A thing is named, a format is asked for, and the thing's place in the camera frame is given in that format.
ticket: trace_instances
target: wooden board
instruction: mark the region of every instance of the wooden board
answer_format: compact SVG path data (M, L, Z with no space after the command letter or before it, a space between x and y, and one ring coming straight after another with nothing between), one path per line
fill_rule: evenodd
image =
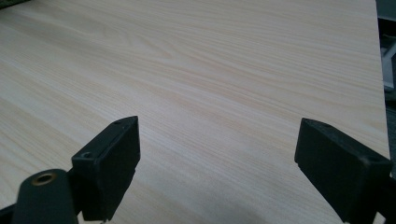
M108 123L142 160L112 223L341 223L301 118L389 156L375 1L41 1L0 11L0 205Z

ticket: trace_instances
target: light wood panel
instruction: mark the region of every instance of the light wood panel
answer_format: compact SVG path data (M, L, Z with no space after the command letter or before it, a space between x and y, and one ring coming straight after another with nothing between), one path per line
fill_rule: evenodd
M341 223L302 117L388 156L372 0L32 2L0 11L0 205L115 119L142 160L112 223Z

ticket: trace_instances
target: wood grain surface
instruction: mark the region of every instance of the wood grain surface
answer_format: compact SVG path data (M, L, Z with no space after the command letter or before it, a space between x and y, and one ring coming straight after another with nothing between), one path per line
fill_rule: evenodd
M111 223L342 223L301 118L389 156L373 0L33 0L0 11L0 206L116 119L142 159Z

